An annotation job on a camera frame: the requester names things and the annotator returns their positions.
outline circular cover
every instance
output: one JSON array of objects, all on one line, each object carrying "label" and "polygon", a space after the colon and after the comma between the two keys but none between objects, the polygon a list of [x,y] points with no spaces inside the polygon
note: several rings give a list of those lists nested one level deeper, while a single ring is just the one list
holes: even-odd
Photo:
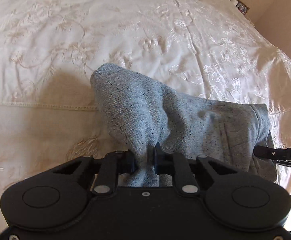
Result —
[{"label": "circular cover", "polygon": [[285,189],[243,173],[220,176],[207,190],[205,203],[222,223],[247,231],[282,226],[291,209]]},{"label": "circular cover", "polygon": [[81,214],[87,204],[87,192],[65,176],[39,176],[8,188],[0,200],[7,222],[45,229],[63,225]]}]

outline white bedspread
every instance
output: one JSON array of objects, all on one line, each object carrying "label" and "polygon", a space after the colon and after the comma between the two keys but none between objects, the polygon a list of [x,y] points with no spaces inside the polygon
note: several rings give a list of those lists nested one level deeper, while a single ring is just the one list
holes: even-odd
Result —
[{"label": "white bedspread", "polygon": [[106,62],[190,95],[265,103],[276,147],[291,147],[291,60],[230,1],[0,0],[0,196],[67,159],[122,147],[89,85]]}]

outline grey cloth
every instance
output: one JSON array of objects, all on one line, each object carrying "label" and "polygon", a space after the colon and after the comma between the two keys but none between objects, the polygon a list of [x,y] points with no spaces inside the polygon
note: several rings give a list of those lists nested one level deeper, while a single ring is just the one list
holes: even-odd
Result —
[{"label": "grey cloth", "polygon": [[128,186],[167,186],[168,176],[154,174],[147,152],[157,142],[163,151],[195,159],[209,155],[229,165],[275,181],[271,160],[253,155],[255,145],[273,147],[267,107],[198,98],[142,74],[104,64],[91,86],[111,136],[135,153],[138,172]]}]

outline lace trim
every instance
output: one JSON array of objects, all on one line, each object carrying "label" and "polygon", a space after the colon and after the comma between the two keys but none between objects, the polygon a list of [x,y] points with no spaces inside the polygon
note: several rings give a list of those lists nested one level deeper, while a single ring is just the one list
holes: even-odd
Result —
[{"label": "lace trim", "polygon": [[290,111],[291,111],[291,109],[287,109],[287,110],[282,111],[282,112],[275,112],[275,113],[271,113],[271,114],[268,114],[268,115],[271,116],[271,115],[277,115],[277,114],[284,114],[284,113],[287,113],[287,112],[290,112]]},{"label": "lace trim", "polygon": [[51,105],[41,103],[24,103],[24,102],[0,102],[0,106],[19,106],[19,107],[32,107],[32,108],[47,108],[47,109],[62,109],[72,111],[98,111],[98,107],[93,106],[64,106],[64,105]]}]

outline speckled fabric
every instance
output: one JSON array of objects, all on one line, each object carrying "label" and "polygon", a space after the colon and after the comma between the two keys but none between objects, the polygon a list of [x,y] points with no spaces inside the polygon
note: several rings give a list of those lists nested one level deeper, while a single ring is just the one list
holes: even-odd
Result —
[{"label": "speckled fabric", "polygon": [[273,147],[266,105],[189,96],[114,64],[96,70],[91,86],[109,133],[137,158],[140,169],[126,178],[126,185],[171,183],[168,176],[154,174],[148,158],[157,142],[166,152],[181,152],[191,159],[206,154],[276,180],[274,162],[253,155],[255,145]]}]

